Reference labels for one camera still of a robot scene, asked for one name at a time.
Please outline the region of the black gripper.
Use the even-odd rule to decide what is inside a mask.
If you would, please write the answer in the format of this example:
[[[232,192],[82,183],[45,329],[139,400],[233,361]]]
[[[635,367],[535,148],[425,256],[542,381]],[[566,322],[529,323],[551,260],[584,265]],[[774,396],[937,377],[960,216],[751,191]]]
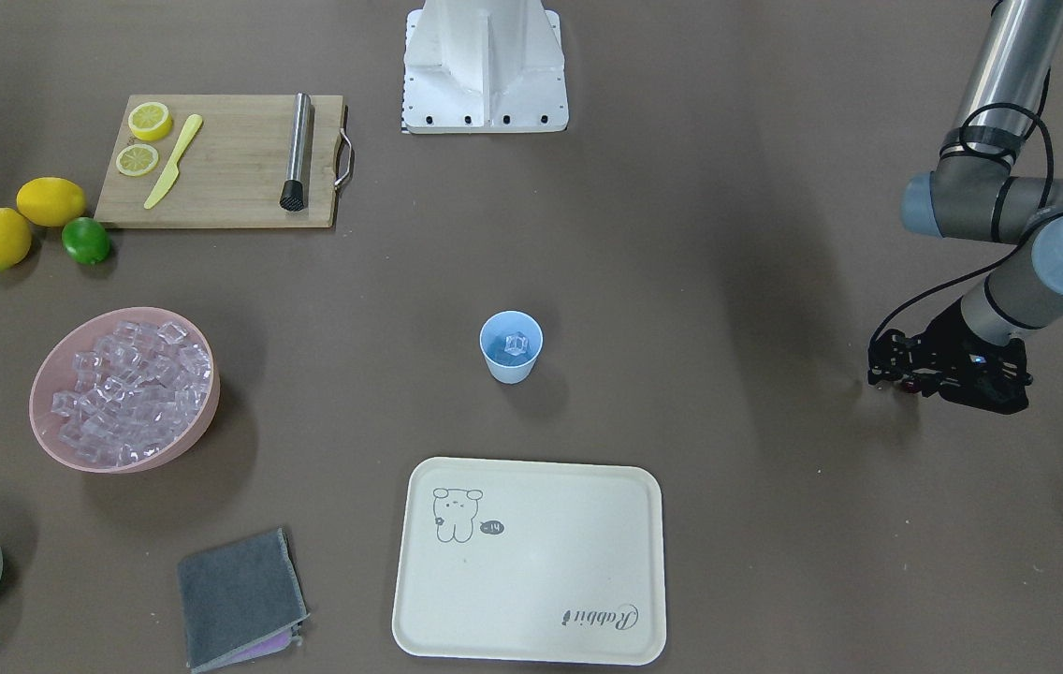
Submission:
[[[1019,338],[1005,346],[982,340],[956,301],[919,334],[921,394],[983,411],[1027,409],[1027,350]]]

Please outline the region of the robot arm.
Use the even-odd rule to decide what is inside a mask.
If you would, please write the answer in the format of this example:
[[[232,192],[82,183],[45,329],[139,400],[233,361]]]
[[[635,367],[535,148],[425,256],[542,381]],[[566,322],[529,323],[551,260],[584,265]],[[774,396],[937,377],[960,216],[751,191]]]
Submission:
[[[1063,178],[1041,107],[1063,1],[997,1],[933,171],[902,196],[905,228],[1010,245],[968,293],[908,336],[879,326],[868,383],[1009,415],[1027,409],[1025,338],[1063,316]]]

